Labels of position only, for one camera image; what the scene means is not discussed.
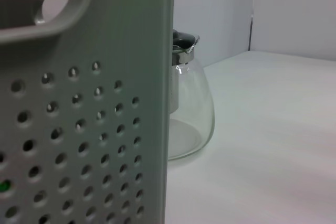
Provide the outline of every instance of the green light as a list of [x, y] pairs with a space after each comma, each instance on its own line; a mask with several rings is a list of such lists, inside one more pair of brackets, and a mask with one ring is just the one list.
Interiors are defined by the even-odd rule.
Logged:
[[0, 193], [4, 193], [6, 191], [9, 191], [11, 188], [11, 182], [9, 180], [5, 180], [2, 183], [0, 183]]

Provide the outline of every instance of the clear glass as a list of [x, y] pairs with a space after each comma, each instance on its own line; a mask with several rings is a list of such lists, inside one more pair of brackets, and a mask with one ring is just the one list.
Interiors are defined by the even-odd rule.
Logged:
[[173, 71], [179, 76], [179, 108], [170, 115], [169, 160], [202, 149], [210, 141], [215, 126], [212, 95], [197, 59], [175, 66]]

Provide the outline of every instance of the teapot lid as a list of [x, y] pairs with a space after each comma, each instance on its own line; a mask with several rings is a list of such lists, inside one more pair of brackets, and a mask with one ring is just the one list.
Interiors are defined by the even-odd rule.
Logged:
[[194, 36], [173, 30], [173, 53], [178, 54], [184, 52], [190, 54], [194, 50], [199, 39], [200, 37], [198, 35]]

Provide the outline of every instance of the black lid knob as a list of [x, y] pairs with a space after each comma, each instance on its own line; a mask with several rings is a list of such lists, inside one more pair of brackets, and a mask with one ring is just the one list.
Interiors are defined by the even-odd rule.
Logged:
[[195, 36], [191, 34], [179, 33], [173, 30], [173, 47], [177, 46], [181, 49], [191, 48], [196, 42]]

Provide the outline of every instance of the gray plastic basket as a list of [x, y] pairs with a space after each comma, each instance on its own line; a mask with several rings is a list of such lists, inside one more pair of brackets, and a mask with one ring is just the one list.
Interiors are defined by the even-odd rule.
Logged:
[[0, 30], [0, 223], [164, 222], [172, 5]]

